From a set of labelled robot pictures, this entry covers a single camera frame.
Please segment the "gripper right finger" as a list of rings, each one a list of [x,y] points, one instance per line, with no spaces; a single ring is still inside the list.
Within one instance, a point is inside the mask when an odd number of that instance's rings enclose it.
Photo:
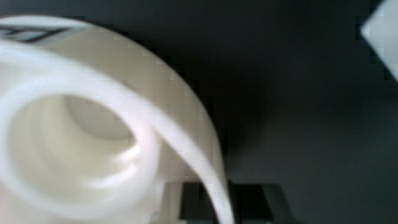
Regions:
[[[238,224],[296,224],[282,187],[277,184],[234,186]]]

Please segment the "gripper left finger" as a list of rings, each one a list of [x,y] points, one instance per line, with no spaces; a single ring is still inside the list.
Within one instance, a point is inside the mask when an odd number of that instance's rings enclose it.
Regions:
[[[200,213],[199,196],[202,184],[199,182],[168,183],[159,202],[159,209],[152,214],[151,224],[193,224]]]

